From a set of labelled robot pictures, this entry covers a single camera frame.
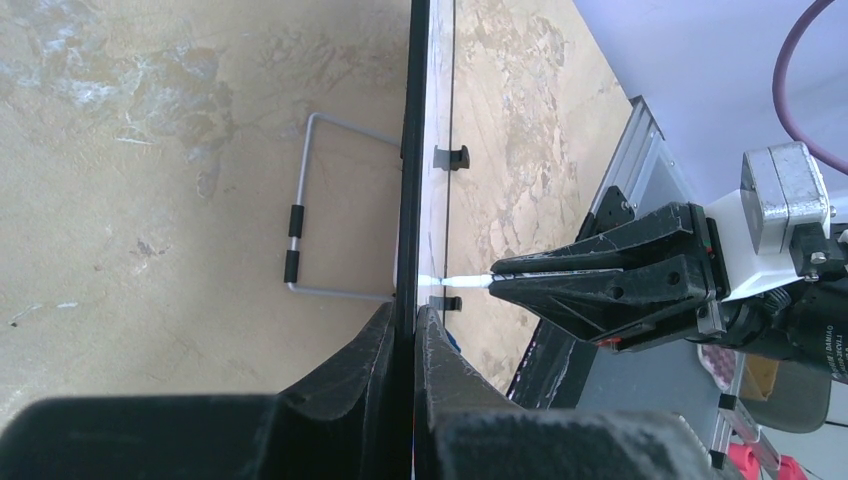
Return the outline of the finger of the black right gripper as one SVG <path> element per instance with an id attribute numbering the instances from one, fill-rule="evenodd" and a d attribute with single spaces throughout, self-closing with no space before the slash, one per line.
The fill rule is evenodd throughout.
<path id="1" fill-rule="evenodd" d="M 494 274 L 631 270 L 706 248 L 706 216 L 693 203 L 669 203 L 606 232 L 557 249 L 506 258 Z"/>
<path id="2" fill-rule="evenodd" d="M 586 342 L 653 342 L 697 326 L 713 300 L 708 261 L 677 255 L 620 273 L 494 282 L 490 294 Z"/>

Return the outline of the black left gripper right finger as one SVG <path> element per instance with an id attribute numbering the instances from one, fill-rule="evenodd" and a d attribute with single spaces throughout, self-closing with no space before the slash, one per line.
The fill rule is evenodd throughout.
<path id="1" fill-rule="evenodd" d="M 451 345 L 439 312 L 415 327 L 418 479 L 720 479 L 679 415 L 528 410 Z"/>

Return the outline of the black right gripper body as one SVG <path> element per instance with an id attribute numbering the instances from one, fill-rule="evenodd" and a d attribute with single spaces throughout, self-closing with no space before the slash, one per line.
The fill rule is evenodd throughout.
<path id="1" fill-rule="evenodd" d="M 668 203 L 596 235 L 610 242 L 613 271 L 602 288 L 605 348 L 653 348 L 698 334 L 698 321 L 723 293 L 716 242 L 704 209 Z"/>

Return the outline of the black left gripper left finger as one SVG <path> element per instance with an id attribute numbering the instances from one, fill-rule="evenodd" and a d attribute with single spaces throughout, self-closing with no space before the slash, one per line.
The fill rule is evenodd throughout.
<path id="1" fill-rule="evenodd" d="M 53 398 L 1 435 L 5 479 L 391 479 L 395 308 L 276 394 Z"/>

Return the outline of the white whiteboard marker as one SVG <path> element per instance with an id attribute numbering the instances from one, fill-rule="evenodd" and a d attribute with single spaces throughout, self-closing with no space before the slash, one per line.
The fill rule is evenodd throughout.
<path id="1" fill-rule="evenodd" d="M 558 271 L 558 272 L 530 272 L 530 273 L 510 273 L 510 274 L 495 274 L 484 273 L 475 275 L 457 275 L 445 278 L 433 277 L 429 275 L 419 274 L 417 277 L 417 285 L 419 287 L 448 287 L 448 288 L 472 288 L 482 289 L 488 288 L 492 283 L 506 280 L 517 279 L 535 279 L 548 277 L 576 276 L 589 275 L 600 273 L 620 273 L 622 269 L 596 269 L 596 270 L 575 270 L 575 271 Z"/>

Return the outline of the white whiteboard with black frame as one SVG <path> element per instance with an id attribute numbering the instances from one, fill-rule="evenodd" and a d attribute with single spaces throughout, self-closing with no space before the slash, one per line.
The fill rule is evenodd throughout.
<path id="1" fill-rule="evenodd" d="M 456 6 L 411 3 L 396 280 L 408 312 L 428 305 L 445 315 L 462 307 L 436 283 L 447 276 L 452 176 L 469 166 L 453 140 Z"/>

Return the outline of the blue marker cap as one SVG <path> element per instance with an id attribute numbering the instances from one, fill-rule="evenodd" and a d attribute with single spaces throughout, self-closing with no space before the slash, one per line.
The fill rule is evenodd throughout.
<path id="1" fill-rule="evenodd" d="M 460 352 L 461 352 L 461 348 L 460 348 L 460 346 L 459 346 L 458 342 L 456 341 L 455 337 L 454 337 L 454 336 L 453 336 L 453 335 L 452 335 L 452 334 L 451 334 L 448 330 L 446 330 L 446 331 L 445 331 L 445 334 L 446 334 L 447 339 L 448 339 L 448 342 L 449 342 L 449 344 L 452 346 L 452 348 L 453 348 L 456 352 L 460 353 Z"/>

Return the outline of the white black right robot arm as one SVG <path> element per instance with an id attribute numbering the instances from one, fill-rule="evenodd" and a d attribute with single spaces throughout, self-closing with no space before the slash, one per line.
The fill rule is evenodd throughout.
<path id="1" fill-rule="evenodd" d="M 790 280 L 733 298 L 729 239 L 693 203 L 669 203 L 573 244 L 502 259 L 489 293 L 617 352 L 674 340 L 847 379 L 847 249 L 803 226 Z"/>

